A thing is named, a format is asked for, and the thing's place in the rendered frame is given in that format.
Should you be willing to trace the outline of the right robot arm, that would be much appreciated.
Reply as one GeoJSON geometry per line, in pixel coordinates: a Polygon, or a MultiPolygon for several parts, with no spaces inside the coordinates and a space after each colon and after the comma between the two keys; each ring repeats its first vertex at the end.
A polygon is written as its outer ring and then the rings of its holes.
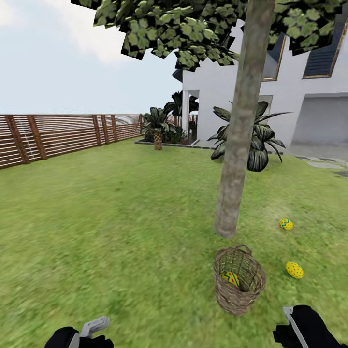
{"type": "Polygon", "coordinates": [[[275,342],[284,348],[348,348],[346,344],[338,343],[311,307],[297,305],[283,309],[288,325],[277,325],[273,334],[275,342]]]}

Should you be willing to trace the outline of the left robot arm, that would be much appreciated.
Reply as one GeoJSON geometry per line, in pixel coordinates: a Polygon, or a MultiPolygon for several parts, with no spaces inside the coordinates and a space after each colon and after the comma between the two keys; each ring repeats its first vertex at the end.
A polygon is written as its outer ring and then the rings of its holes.
{"type": "Polygon", "coordinates": [[[102,316],[84,324],[81,335],[71,326],[54,332],[44,348],[114,348],[110,338],[100,335],[92,339],[92,334],[110,325],[110,318],[102,316]]]}

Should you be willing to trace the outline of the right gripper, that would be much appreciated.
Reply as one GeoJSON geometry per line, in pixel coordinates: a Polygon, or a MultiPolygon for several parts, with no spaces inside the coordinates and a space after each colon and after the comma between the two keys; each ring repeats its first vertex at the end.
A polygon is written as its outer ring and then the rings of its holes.
{"type": "Polygon", "coordinates": [[[289,325],[277,325],[273,330],[276,343],[281,343],[284,348],[303,348],[300,341],[296,338],[291,323],[289,325]]]}

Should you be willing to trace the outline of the easter egg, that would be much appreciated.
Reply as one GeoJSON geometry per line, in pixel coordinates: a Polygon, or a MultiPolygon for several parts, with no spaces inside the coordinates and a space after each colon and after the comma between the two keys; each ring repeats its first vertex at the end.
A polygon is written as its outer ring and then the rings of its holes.
{"type": "Polygon", "coordinates": [[[225,271],[222,274],[222,279],[225,279],[233,284],[235,284],[237,287],[239,286],[239,276],[235,274],[232,271],[225,271]]]}
{"type": "Polygon", "coordinates": [[[299,264],[296,262],[288,262],[286,264],[286,270],[289,275],[293,278],[303,278],[303,270],[299,264]]]}
{"type": "Polygon", "coordinates": [[[280,221],[280,226],[284,229],[284,230],[290,230],[293,225],[292,225],[292,222],[289,221],[288,219],[282,219],[280,221]]]}

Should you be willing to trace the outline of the wicker basket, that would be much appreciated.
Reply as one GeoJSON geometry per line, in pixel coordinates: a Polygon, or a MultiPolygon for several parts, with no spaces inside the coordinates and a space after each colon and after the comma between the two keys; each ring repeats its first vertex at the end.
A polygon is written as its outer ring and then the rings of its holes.
{"type": "Polygon", "coordinates": [[[219,306],[235,317],[249,313],[250,307],[265,289],[267,282],[265,271],[252,256],[252,250],[246,244],[239,244],[235,248],[223,248],[215,255],[213,270],[214,292],[219,306]],[[247,253],[239,247],[246,247],[247,253]],[[239,278],[238,287],[222,279],[222,272],[231,266],[223,260],[224,258],[231,258],[231,262],[238,264],[239,270],[245,273],[243,279],[239,278]]]}

